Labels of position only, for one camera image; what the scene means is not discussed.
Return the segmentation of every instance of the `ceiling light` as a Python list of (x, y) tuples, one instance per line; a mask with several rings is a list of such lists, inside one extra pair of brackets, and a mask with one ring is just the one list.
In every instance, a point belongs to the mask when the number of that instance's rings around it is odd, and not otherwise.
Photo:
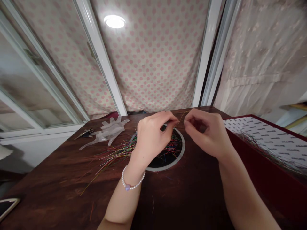
[(125, 26), (126, 23), (126, 21), (122, 17), (117, 15), (105, 16), (104, 21), (107, 24), (107, 26), (114, 29), (122, 28)]

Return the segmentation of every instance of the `polka dot curtain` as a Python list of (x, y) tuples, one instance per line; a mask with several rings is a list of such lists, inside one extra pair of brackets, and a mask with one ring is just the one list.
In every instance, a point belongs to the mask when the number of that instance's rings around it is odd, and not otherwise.
[(116, 111), (72, 0), (14, 0), (89, 115)]
[[(209, 0), (92, 0), (128, 111), (192, 104)], [(118, 15), (126, 25), (104, 23)]]

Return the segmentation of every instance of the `purple bead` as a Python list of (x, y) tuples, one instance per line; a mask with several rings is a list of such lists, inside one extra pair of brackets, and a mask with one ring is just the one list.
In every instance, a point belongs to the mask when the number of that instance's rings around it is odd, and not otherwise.
[(131, 188), (131, 186), (130, 186), (130, 185), (126, 185), (125, 190), (126, 190), (126, 191), (129, 191), (129, 190), (130, 190), (130, 188)]

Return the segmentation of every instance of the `sheer curtain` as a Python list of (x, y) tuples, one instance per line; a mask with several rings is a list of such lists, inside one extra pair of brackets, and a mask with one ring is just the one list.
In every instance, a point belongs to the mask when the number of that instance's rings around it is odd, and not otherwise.
[(243, 0), (214, 106), (269, 113), (307, 64), (307, 2)]

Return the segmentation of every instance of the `plastic glove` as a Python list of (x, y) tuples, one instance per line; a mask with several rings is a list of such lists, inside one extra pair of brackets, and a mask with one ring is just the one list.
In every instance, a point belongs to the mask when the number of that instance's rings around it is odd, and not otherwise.
[(118, 116), (117, 120), (115, 121), (114, 118), (110, 118), (110, 123), (103, 121), (103, 126), (101, 127), (102, 131), (91, 133), (91, 135), (96, 135), (95, 140), (86, 145), (82, 146), (79, 150), (84, 149), (86, 146), (96, 144), (98, 142), (109, 140), (108, 146), (110, 146), (113, 140), (122, 132), (124, 131), (124, 125), (129, 122), (129, 120), (122, 120), (122, 116)]
[(130, 120), (122, 120), (122, 116), (118, 116), (115, 121), (114, 118), (110, 118), (110, 123), (106, 121), (102, 122), (103, 126), (101, 129), (103, 130), (102, 135), (109, 140), (108, 146), (110, 146), (113, 140), (122, 132), (125, 131), (124, 125)]

